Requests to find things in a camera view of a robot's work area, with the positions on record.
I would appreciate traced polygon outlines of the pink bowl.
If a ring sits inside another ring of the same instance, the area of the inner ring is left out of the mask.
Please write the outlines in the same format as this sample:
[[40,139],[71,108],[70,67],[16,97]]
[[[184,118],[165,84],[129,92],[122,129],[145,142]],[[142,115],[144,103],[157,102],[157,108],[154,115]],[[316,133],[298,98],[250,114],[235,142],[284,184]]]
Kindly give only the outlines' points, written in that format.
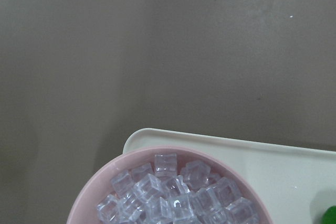
[[105,164],[88,180],[77,196],[68,216],[67,223],[100,223],[101,221],[97,215],[96,205],[100,203],[107,194],[114,192],[110,183],[111,178],[123,170],[132,169],[148,162],[154,162],[155,154],[165,153],[177,154],[178,169],[181,169],[185,163],[189,161],[201,159],[210,164],[214,172],[234,179],[243,193],[243,196],[255,203],[260,217],[260,223],[274,223],[267,207],[258,194],[232,167],[204,152],[192,148],[171,145],[143,147],[124,153]]

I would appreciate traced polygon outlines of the beige tray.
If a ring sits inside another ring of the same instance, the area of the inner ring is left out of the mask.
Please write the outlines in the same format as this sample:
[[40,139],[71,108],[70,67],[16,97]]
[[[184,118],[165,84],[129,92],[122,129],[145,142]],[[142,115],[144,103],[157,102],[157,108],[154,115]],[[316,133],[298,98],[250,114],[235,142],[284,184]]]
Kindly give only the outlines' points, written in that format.
[[141,129],[123,152],[153,146],[181,146],[223,162],[261,198],[274,223],[320,223],[335,205],[335,152],[261,142]]

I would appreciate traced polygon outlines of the pile of ice cubes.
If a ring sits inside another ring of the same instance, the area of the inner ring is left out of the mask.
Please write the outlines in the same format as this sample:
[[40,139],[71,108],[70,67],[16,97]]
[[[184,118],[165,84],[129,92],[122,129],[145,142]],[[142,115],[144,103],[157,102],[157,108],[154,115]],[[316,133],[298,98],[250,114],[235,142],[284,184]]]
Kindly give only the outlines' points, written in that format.
[[202,160],[178,168],[177,154],[111,178],[112,193],[97,204],[101,223],[259,223],[254,203],[237,183]]

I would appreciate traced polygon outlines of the green lime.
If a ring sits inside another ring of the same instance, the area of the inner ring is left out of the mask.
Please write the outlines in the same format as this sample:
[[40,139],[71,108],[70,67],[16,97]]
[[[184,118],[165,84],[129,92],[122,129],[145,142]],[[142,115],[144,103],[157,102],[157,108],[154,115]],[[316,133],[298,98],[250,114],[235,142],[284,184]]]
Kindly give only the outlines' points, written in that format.
[[321,218],[321,224],[336,224],[336,205],[325,211]]

